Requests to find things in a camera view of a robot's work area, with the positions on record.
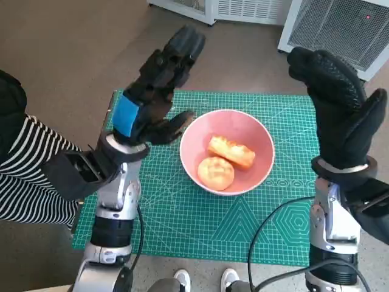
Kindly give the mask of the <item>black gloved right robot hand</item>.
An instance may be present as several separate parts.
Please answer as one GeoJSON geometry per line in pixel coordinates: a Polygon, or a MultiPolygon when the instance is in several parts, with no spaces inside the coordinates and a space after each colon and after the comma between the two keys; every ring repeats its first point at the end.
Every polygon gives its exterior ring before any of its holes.
{"type": "Polygon", "coordinates": [[[316,113],[320,157],[337,169],[367,163],[373,136],[385,118],[385,89],[367,96],[357,71],[325,50],[295,47],[289,75],[307,87],[316,113]]]}

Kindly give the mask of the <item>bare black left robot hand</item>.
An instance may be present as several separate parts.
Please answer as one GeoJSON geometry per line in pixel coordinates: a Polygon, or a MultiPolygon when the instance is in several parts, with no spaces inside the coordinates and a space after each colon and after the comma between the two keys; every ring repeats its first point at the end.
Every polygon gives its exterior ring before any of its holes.
{"type": "Polygon", "coordinates": [[[114,137],[125,145],[169,144],[177,139],[194,113],[186,110],[166,119],[174,90],[188,80],[205,45],[205,35],[181,27],[163,49],[156,49],[139,69],[139,77],[123,92],[112,116],[114,137]]]}

